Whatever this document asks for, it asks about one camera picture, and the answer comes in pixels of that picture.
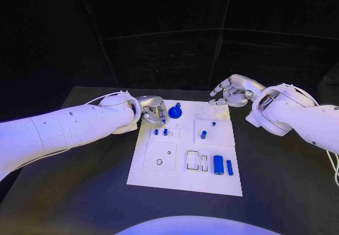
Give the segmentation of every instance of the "table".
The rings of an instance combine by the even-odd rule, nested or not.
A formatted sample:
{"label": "table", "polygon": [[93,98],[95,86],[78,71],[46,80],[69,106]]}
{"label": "table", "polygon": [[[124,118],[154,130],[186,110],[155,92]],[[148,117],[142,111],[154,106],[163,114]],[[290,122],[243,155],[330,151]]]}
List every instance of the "table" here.
{"label": "table", "polygon": [[[119,91],[73,87],[62,108]],[[132,96],[209,101],[209,92],[128,89]],[[1,234],[108,235],[166,216],[230,219],[281,234],[336,234],[339,188],[324,150],[291,131],[284,137],[230,108],[242,197],[125,184],[137,132],[29,164],[0,205]]]}

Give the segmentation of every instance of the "robotic hand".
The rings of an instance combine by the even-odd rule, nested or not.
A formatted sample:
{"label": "robotic hand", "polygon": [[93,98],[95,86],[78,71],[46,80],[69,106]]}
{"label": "robotic hand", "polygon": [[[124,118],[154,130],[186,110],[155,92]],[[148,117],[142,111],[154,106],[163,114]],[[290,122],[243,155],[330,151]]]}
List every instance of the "robotic hand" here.
{"label": "robotic hand", "polygon": [[220,82],[210,96],[219,91],[223,91],[223,98],[210,100],[210,105],[242,107],[251,99],[252,111],[245,119],[255,127],[262,126],[278,136],[294,129],[308,143],[339,154],[337,106],[318,106],[308,93],[293,85],[265,88],[238,74]]}
{"label": "robotic hand", "polygon": [[[89,104],[101,98],[99,105]],[[140,118],[151,124],[164,125],[167,111],[163,98],[134,98],[128,92],[117,92],[83,105],[0,123],[0,180],[33,161],[109,134],[135,130]]]}

